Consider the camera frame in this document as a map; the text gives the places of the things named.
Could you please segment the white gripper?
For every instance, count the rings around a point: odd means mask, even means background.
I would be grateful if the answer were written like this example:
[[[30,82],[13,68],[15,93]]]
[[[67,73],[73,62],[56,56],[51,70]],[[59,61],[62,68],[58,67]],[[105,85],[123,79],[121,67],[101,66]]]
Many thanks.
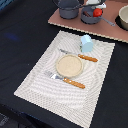
[[[101,5],[106,0],[87,0],[86,5]]]

